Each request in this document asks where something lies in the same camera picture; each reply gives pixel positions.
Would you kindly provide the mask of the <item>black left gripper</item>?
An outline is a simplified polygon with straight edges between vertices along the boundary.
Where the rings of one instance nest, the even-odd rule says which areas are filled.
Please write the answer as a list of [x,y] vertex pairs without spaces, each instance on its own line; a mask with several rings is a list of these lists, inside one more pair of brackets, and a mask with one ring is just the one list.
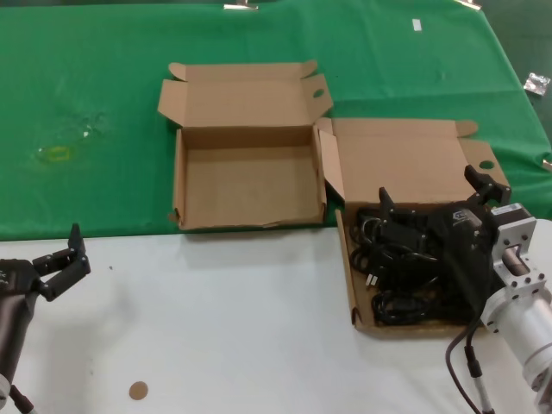
[[40,294],[54,301],[91,272],[80,227],[72,225],[67,248],[28,260],[1,260],[1,298]]

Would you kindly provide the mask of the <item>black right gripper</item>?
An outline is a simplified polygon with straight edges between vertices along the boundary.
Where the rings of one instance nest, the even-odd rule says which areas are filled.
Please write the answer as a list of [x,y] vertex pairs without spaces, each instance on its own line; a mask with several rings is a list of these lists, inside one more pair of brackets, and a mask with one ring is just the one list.
[[511,188],[468,165],[464,178],[474,193],[464,203],[450,203],[427,213],[399,208],[384,187],[379,188],[380,235],[416,254],[427,252],[427,226],[439,259],[467,302],[482,311],[493,283],[492,231],[488,211],[506,206]]

